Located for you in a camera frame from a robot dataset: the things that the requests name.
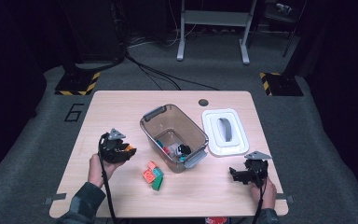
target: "black cable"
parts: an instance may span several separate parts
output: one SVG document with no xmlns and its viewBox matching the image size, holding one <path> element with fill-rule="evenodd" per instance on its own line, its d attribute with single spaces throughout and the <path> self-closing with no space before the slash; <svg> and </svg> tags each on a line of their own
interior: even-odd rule
<svg viewBox="0 0 358 224">
<path fill-rule="evenodd" d="M 162 91 L 162 88 L 159 86 L 159 84 L 151 77 L 152 75 L 149 74 L 148 72 L 146 72 L 141 66 L 139 66 L 139 68 L 140 68 L 142 71 L 144 71 L 144 73 L 150 78 L 150 80 L 152 80 L 152 81 L 158 86 L 158 88 Z"/>
<path fill-rule="evenodd" d="M 168 75 L 166 75 L 166 74 L 164 74 L 164 73 L 161 73 L 161 72 L 159 72 L 158 70 L 155 70 L 155 69 L 153 69 L 153 68 L 151 68 L 151 67 L 149 67 L 149 66 L 146 66 L 146 65 L 144 65 L 144 64 L 142 64 L 142 63 L 138 63 L 135 59 L 133 59 L 133 58 L 130 56 L 129 53 L 126 54 L 126 57 L 127 57 L 131 62 L 133 62 L 133 63 L 135 63 L 136 65 L 138 65 L 138 67 L 141 68 L 141 70 L 142 70 L 143 72 L 145 72 L 148 76 L 149 76 L 149 75 L 150 75 L 150 76 L 153 76 L 153 75 L 147 73 L 144 69 L 147 69 L 147 70 L 149 70 L 149 71 L 151 71 L 151 72 L 154 72 L 154 73 L 156 73 L 156 74 L 158 74 L 158 75 L 161 75 L 162 77 L 167 78 L 167 79 L 163 79 L 163 78 L 161 78 L 161 77 L 158 77 L 158 78 L 163 79 L 163 80 L 165 80 L 165 81 L 171 82 L 171 84 L 173 84 L 173 86 L 174 86 L 177 90 L 179 90 L 179 91 L 181 90 L 181 88 L 179 87 L 179 85 L 176 84 Z"/>
<path fill-rule="evenodd" d="M 190 80 L 186 80 L 186 79 L 179 78 L 179 77 L 174 77 L 174 76 L 172 76 L 172 75 L 168 75 L 168 74 L 166 74 L 166 73 L 160 72 L 159 70 L 156 70 L 156 69 L 154 69 L 154 68 L 152 68 L 152 67 L 149 67 L 149 66 L 147 66 L 147 65 L 145 65 L 145 64 L 142 64 L 142 63 L 137 62 L 135 59 L 133 59 L 133 58 L 130 56 L 130 54 L 129 54 L 128 52 L 126 52 L 126 55 L 125 55 L 125 56 L 126 56 L 126 58 L 129 59 L 131 62 L 137 64 L 139 67 L 143 67 L 144 69 L 147 69 L 147 70 L 149 70 L 149 71 L 151 71 L 151 72 L 154 72 L 154 73 L 156 73 L 156 74 L 158 74 L 158 75 L 160 75 L 160 76 L 162 76 L 162 77 L 167 78 L 167 79 L 173 84 L 173 86 L 175 86 L 175 88 L 176 88 L 177 90 L 179 90 L 179 91 L 181 90 L 181 88 L 179 87 L 179 85 L 176 84 L 176 82 L 174 82 L 174 81 L 172 80 L 172 78 L 175 78 L 175 79 L 180 80 L 180 81 L 192 83 L 192 84 L 195 84 L 195 85 L 200 85 L 200 86 L 202 86 L 202 87 L 210 88 L 210 89 L 215 90 L 215 91 L 219 91 L 219 90 L 218 90 L 217 88 L 215 88 L 215 87 L 211 87 L 211 86 L 208 86 L 208 85 L 201 84 L 201 83 L 199 83 L 199 82 L 190 81 Z"/>
<path fill-rule="evenodd" d="M 258 173 L 257 171 L 253 168 L 253 166 L 250 166 L 250 169 L 249 170 L 252 170 L 253 172 L 255 172 L 255 178 L 256 178 L 256 181 L 257 181 L 257 186 L 260 186 L 260 199 L 258 201 L 258 204 L 257 204 L 257 210 L 255 211 L 255 216 L 254 216 L 254 219 L 253 219 L 253 222 L 252 224 L 255 224 L 257 222 L 257 219 L 258 217 L 260 216 L 260 212 L 261 212 L 261 206 L 263 205 L 263 196 L 264 196 L 264 193 L 266 192 L 266 188 L 267 188 L 267 181 L 264 185 L 264 190 L 261 189 L 261 187 L 263 187 L 261 184 L 262 184 L 262 180 L 260 180 L 259 176 L 258 176 Z"/>
<path fill-rule="evenodd" d="M 107 179 L 106 171 L 104 170 L 104 166 L 103 166 L 103 156 L 101 154 L 101 142 L 102 142 L 102 140 L 104 139 L 105 136 L 106 136 L 106 134 L 103 134 L 103 136 L 101 136 L 101 139 L 100 139 L 100 142 L 99 142 L 99 145 L 98 145 L 98 156 L 100 157 L 101 168 L 102 168 L 102 171 L 103 171 L 103 184 L 105 186 L 105 191 L 106 191 L 107 203 L 109 205 L 110 216 L 112 217 L 113 223 L 117 223 L 115 210 L 113 209 L 113 204 L 112 204 L 112 195 L 110 193 L 109 182 L 108 182 L 108 179 Z"/>
</svg>

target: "person's hand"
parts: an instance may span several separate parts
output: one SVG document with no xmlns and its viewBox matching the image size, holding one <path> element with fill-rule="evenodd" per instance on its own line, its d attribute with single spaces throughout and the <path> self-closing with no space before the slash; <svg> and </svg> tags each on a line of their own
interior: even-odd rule
<svg viewBox="0 0 358 224">
<path fill-rule="evenodd" d="M 255 204 L 258 204 L 258 201 L 260 200 L 260 189 L 255 185 L 255 183 L 251 184 L 251 192 L 252 192 L 252 198 L 255 202 Z M 261 187 L 261 190 L 264 191 L 264 188 L 266 188 L 266 191 L 263 195 L 263 205 L 261 206 L 261 209 L 264 208 L 271 208 L 275 209 L 275 199 L 277 197 L 277 189 L 275 185 L 271 182 L 269 177 L 267 177 L 264 181 L 264 185 Z"/>
<path fill-rule="evenodd" d="M 125 162 L 111 164 L 104 161 L 103 167 L 106 171 L 107 179 L 110 179 L 113 172 L 124 163 Z M 103 169 L 101 167 L 100 157 L 98 154 L 93 154 L 89 159 L 89 177 L 87 181 L 97 186 L 98 188 L 103 186 Z"/>
</svg>

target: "table leg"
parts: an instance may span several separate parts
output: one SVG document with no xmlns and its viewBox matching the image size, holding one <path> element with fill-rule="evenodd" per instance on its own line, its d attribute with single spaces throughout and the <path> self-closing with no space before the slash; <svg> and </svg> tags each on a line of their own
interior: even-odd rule
<svg viewBox="0 0 358 224">
<path fill-rule="evenodd" d="M 249 64 L 250 63 L 248 50 L 246 48 L 246 40 L 248 38 L 249 30 L 250 30 L 251 25 L 252 25 L 252 19 L 253 19 L 254 12 L 255 12 L 255 4 L 256 4 L 256 2 L 257 2 L 257 0 L 252 1 L 252 6 L 251 6 L 251 9 L 250 9 L 250 11 L 248 13 L 248 18 L 246 20 L 246 27 L 245 27 L 245 32 L 243 33 L 243 39 L 240 39 L 242 62 L 244 64 Z"/>
<path fill-rule="evenodd" d="M 179 49 L 178 55 L 176 57 L 177 61 L 182 61 L 184 54 L 185 54 L 185 0 L 182 0 L 182 12 L 180 18 L 180 42 L 179 42 Z"/>
</svg>

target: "small object in container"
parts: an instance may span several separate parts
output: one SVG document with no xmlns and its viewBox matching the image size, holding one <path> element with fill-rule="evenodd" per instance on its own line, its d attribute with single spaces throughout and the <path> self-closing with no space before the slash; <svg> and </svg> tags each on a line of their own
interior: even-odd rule
<svg viewBox="0 0 358 224">
<path fill-rule="evenodd" d="M 167 155 L 169 155 L 171 158 L 174 157 L 176 155 L 178 147 L 178 143 L 173 143 L 172 145 L 168 146 L 168 150 L 170 151 L 170 153 L 168 153 Z"/>
<path fill-rule="evenodd" d="M 180 158 L 179 158 L 179 161 L 184 161 L 186 159 L 186 156 L 181 156 Z"/>
<path fill-rule="evenodd" d="M 164 145 L 162 145 L 161 141 L 159 140 L 156 140 L 157 144 L 160 146 L 160 147 L 164 147 Z"/>
<path fill-rule="evenodd" d="M 182 155 L 188 156 L 191 154 L 191 149 L 189 146 L 185 146 L 184 144 L 181 144 L 175 151 L 175 155 L 180 157 Z"/>
<path fill-rule="evenodd" d="M 179 146 L 179 150 L 182 152 L 182 155 L 190 155 L 191 154 L 191 149 L 189 146 L 185 146 L 184 144 Z"/>
<path fill-rule="evenodd" d="M 167 147 L 163 147 L 162 150 L 164 150 L 167 155 L 171 154 L 170 150 Z"/>
</svg>

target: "red object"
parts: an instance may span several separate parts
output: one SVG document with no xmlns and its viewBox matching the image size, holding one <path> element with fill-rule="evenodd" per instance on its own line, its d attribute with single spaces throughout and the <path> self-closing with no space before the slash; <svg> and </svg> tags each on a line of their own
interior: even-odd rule
<svg viewBox="0 0 358 224">
<path fill-rule="evenodd" d="M 150 170 L 153 170 L 154 168 L 157 167 L 157 165 L 156 165 L 153 161 L 150 161 L 150 162 L 147 164 L 147 167 L 148 167 Z"/>
<path fill-rule="evenodd" d="M 147 183 L 150 184 L 154 179 L 156 179 L 156 176 L 151 170 L 147 169 L 144 171 L 144 178 L 146 179 Z"/>
<path fill-rule="evenodd" d="M 167 153 L 167 155 L 170 155 L 170 151 L 166 147 L 164 147 L 162 150 L 164 150 L 164 152 Z"/>
<path fill-rule="evenodd" d="M 227 224 L 226 217 L 206 217 L 205 224 Z"/>
</svg>

